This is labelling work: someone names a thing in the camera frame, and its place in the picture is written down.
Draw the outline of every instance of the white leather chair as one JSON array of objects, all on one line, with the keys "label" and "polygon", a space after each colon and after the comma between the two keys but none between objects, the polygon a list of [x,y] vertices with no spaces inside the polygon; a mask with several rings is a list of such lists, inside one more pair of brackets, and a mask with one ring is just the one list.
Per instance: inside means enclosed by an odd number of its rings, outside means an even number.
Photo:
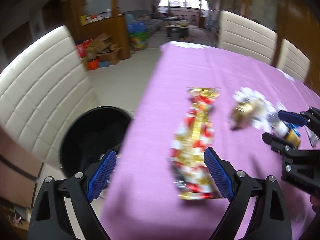
[{"label": "white leather chair", "polygon": [[0,74],[0,125],[43,162],[58,167],[69,125],[100,106],[65,26],[46,34]]},{"label": "white leather chair", "polygon": [[222,11],[218,48],[233,51],[271,64],[277,34],[267,27],[240,15]]},{"label": "white leather chair", "polygon": [[304,82],[309,72],[310,60],[292,43],[283,39],[276,68]]}]

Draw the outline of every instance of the gray sofa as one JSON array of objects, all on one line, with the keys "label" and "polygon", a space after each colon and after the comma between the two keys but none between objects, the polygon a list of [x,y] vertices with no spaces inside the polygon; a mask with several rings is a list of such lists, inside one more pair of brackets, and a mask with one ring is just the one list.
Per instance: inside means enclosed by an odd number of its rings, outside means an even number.
[{"label": "gray sofa", "polygon": [[125,12],[126,23],[132,24],[134,21],[143,22],[148,30],[148,36],[151,36],[156,30],[161,27],[162,20],[151,19],[148,10],[134,10]]}]

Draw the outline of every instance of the blue container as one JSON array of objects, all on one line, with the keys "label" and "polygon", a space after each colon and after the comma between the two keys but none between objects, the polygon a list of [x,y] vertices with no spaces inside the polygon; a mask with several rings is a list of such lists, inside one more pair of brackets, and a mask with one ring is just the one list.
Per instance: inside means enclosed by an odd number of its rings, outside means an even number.
[{"label": "blue container", "polygon": [[140,32],[141,32],[140,23],[134,23],[134,33],[140,33]]},{"label": "blue container", "polygon": [[110,64],[108,61],[99,61],[98,62],[98,67],[109,67]]},{"label": "blue container", "polygon": [[128,25],[127,25],[127,29],[128,29],[128,33],[129,33],[129,34],[135,33],[134,24],[128,24]]},{"label": "blue container", "polygon": [[141,22],[141,30],[142,30],[142,32],[146,32],[147,31],[147,28],[146,28],[146,26],[144,25],[144,23],[143,22]]}]

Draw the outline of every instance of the dining table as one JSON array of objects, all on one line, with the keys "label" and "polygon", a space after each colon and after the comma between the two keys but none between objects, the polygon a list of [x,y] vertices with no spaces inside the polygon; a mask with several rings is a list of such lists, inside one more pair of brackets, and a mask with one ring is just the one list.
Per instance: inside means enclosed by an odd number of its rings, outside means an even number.
[{"label": "dining table", "polygon": [[[265,144],[264,129],[230,129],[233,95],[241,88],[256,90],[273,106],[281,103],[299,113],[320,108],[320,98],[302,82],[273,66],[214,47],[171,41],[148,82],[123,144],[105,196],[100,221],[112,240],[207,240],[229,201],[226,198],[183,200],[178,197],[171,154],[174,133],[190,106],[188,87],[217,87],[209,119],[216,130],[212,148],[222,160],[250,177],[274,175],[291,219],[292,237],[298,239],[315,213],[310,195],[281,180],[281,156]],[[312,149],[304,127],[299,149]],[[255,198],[249,201],[235,239],[244,236]]]}]

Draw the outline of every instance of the black trash bin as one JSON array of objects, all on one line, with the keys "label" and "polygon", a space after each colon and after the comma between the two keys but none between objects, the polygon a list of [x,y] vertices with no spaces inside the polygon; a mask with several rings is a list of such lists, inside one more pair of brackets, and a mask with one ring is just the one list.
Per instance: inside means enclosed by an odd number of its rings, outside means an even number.
[{"label": "black trash bin", "polygon": [[62,171],[67,178],[99,161],[108,149],[119,152],[131,117],[122,109],[100,106],[70,125],[60,146]]}]

